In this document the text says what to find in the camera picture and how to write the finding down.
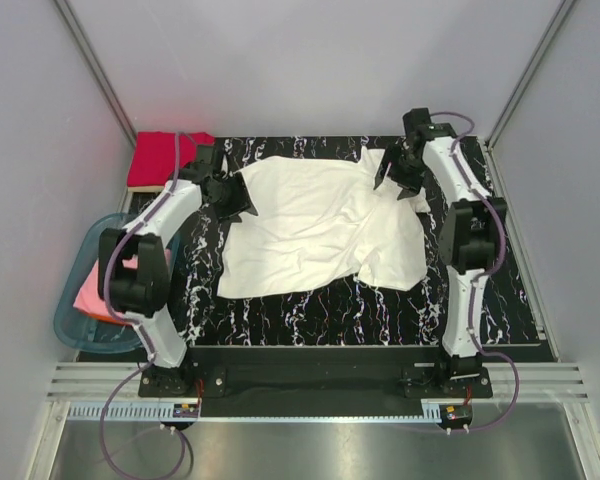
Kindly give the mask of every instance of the black mounting plate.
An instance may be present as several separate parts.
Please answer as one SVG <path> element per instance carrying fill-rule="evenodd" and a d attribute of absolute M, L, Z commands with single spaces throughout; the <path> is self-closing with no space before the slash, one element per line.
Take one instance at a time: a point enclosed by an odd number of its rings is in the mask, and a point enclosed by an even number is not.
<path fill-rule="evenodd" d="M 176 374 L 177 369 L 170 369 Z M 195 398 L 198 396 L 196 390 L 196 380 L 202 380 L 204 385 L 204 398 L 218 398 L 224 396 L 227 384 L 227 370 L 223 366 L 212 366 L 205 368 L 194 364 L 193 380 L 189 382 L 188 390 L 182 392 L 177 387 L 181 377 L 169 378 L 164 375 L 164 371 L 159 372 L 156 369 L 149 368 L 142 372 L 138 396 L 142 398 Z"/>
<path fill-rule="evenodd" d="M 448 380 L 441 383 L 435 378 L 434 367 L 405 367 L 402 369 L 404 395 L 407 398 L 466 398 L 471 385 L 472 398 L 493 398 L 491 379 L 486 368 L 477 377 Z"/>

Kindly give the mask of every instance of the white t-shirt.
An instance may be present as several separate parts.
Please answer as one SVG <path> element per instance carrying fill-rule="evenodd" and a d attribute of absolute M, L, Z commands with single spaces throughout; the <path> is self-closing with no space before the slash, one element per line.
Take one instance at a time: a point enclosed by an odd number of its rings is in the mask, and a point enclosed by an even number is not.
<path fill-rule="evenodd" d="M 386 179 L 373 190 L 384 150 L 358 163 L 269 157 L 241 170 L 258 216 L 231 225 L 218 295 L 251 298 L 302 292 L 352 273 L 371 286 L 409 290 L 427 273 L 415 212 L 424 190 L 397 201 Z"/>

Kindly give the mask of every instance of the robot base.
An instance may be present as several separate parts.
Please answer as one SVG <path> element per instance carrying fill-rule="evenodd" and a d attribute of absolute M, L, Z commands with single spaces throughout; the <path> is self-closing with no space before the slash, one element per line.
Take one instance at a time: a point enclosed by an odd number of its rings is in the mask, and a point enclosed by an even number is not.
<path fill-rule="evenodd" d="M 187 352 L 177 368 L 155 365 L 142 372 L 138 396 L 142 398 L 195 398 L 196 381 L 202 380 L 205 398 L 224 396 L 226 370 L 223 367 L 204 368 Z"/>
<path fill-rule="evenodd" d="M 486 368 L 474 377 L 449 380 L 441 378 L 435 367 L 409 367 L 402 370 L 404 394 L 407 398 L 467 398 L 471 386 L 472 398 L 492 398 L 491 379 Z"/>

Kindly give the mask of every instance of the metal floor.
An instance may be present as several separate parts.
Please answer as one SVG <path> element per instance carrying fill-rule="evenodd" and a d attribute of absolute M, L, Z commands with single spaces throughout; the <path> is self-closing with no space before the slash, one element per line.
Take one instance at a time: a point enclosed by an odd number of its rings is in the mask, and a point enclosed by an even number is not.
<path fill-rule="evenodd" d="M 475 424 L 499 415 L 476 405 Z M 151 424 L 109 422 L 109 450 Z M 584 479 L 562 407 L 519 405 L 488 432 L 448 438 L 431 425 L 200 423 L 186 430 L 195 452 L 174 478 L 190 479 Z M 176 438 L 154 432 L 115 455 L 140 478 L 172 468 Z M 51 476 L 54 480 L 117 479 L 102 458 L 96 422 L 68 422 Z"/>

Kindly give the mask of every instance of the pink cloth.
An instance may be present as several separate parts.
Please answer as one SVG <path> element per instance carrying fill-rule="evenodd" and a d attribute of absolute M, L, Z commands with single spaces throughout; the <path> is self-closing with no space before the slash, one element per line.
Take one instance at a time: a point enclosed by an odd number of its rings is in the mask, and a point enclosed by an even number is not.
<path fill-rule="evenodd" d="M 169 264 L 171 261 L 171 251 L 165 250 L 164 256 L 167 264 Z M 138 268 L 138 257 L 134 255 L 130 260 L 123 260 L 122 264 L 127 268 L 136 269 Z M 91 272 L 89 272 L 87 279 L 82 284 L 82 287 L 80 287 L 76 300 L 73 302 L 73 308 L 80 310 L 89 317 L 102 320 L 103 322 L 126 325 L 125 323 L 118 322 L 111 318 L 104 300 L 98 295 L 98 262 L 95 263 Z M 124 317 L 123 313 L 116 313 L 118 316 Z"/>

